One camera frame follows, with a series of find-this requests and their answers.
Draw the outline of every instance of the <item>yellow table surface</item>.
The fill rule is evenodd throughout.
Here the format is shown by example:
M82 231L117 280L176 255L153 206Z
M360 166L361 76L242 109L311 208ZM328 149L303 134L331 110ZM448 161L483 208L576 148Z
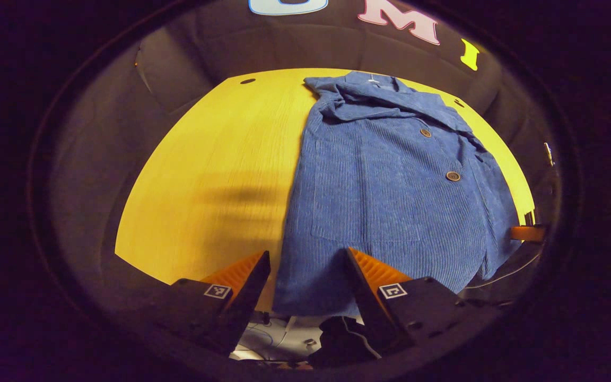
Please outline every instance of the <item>yellow table surface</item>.
M257 309L270 310L282 230L303 127L317 101L305 77L350 70L295 68L225 80L192 107L143 167L119 223L115 252L165 283L200 280L257 251L270 251L272 272ZM243 80L255 79L248 84ZM499 135L456 97L443 97L495 157L519 220L534 209L527 181Z

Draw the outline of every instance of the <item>pink letter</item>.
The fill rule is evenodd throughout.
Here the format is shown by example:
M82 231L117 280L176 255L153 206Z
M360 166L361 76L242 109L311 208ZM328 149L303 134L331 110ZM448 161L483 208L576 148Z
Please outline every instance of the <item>pink letter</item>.
M364 7L364 13L357 15L358 19L372 24L388 25L388 21L381 16L383 11L397 29L405 29L413 23L414 28L409 29L411 34L431 44L440 45L435 34L437 21L427 15L417 11L402 13L388 0L364 0Z

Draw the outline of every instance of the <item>brown button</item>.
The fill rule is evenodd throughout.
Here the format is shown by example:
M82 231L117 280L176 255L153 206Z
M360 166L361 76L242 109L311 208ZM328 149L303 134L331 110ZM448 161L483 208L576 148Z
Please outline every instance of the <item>brown button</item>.
M461 176L459 175L458 172L449 171L447 172L447 179L451 181L458 181L459 179L461 179Z

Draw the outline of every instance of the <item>cable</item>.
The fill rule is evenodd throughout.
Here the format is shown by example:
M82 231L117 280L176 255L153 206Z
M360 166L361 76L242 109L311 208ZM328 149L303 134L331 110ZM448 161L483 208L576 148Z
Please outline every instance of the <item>cable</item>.
M508 276L510 276L510 275L512 275L512 274L514 274L514 273L517 273L517 272L521 271L521 270L522 270L522 268L525 268L526 266L528 266L529 264L531 264L531 262L535 261L535 260L536 260L536 258L538 258L540 254L541 254L541 253L536 254L536 256L534 256L534 257L533 257L533 258L532 258L530 261L528 261L528 262L527 262L527 263L526 263L524 266L521 266L521 267L520 267L520 268L518 268L517 270L512 271L511 273L509 273L509 274L507 274L507 275L503 275L503 276L501 276L500 278L498 278L498 279L496 279L496 280L488 281L487 283L483 283L482 285L476 285L476 286L474 286L474 287L465 287L464 289L477 289L477 288L482 288L483 286L490 285L491 283L495 283L495 282L497 282L497 281L499 281L499 280L501 280L501 279L504 279L504 278L506 278L506 277L508 277Z
M244 346L244 347L245 347L245 348L247 348L248 350L252 350L252 351L254 351L254 352L257 352L257 351L260 351L260 350L265 350L265 349L267 349L267 348L271 348L271 347L272 347L272 344L274 343L274 339L272 338L272 336L271 336L271 335L270 335L268 332L262 331L261 329L257 329L257 328L256 328L257 326L258 326L258 324L255 324L254 326L252 326L252 327L250 327L250 328L247 328L247 331L258 331L258 332L260 332L260 334L261 334L261 335L263 335L263 336L267 336L267 337L270 339L270 344L269 344L268 346L262 346L262 348L252 349L252 348L250 348L249 346L243 345L243 344L241 344L241 343L239 343L239 342L237 342L237 345L239 345L239 346Z
M284 341L284 338L286 337L287 333L288 332L284 332L284 336L282 336L282 339L280 340L280 342L277 345L275 345L275 348L279 348L279 346L282 345L282 341Z
M357 332L351 332L350 329L347 328L347 323L346 323L346 317L341 317L342 320L344 320L344 326L346 327L346 331L350 334L355 334L356 336L360 337L362 339L362 341L364 342L364 347L369 350L370 353L372 353L374 355L374 357L376 357L376 359L381 358L381 355L379 353L376 353L376 350L372 349L371 346L369 346L369 343L366 341L366 337L363 336L360 333Z

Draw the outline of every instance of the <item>blue corduroy jacket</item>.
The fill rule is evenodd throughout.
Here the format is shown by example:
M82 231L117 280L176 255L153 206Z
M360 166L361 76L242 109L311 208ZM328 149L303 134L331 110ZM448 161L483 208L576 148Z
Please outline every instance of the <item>blue corduroy jacket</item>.
M360 72L305 83L320 98L303 131L275 312L358 314L347 247L454 292L516 251L499 165L439 95Z

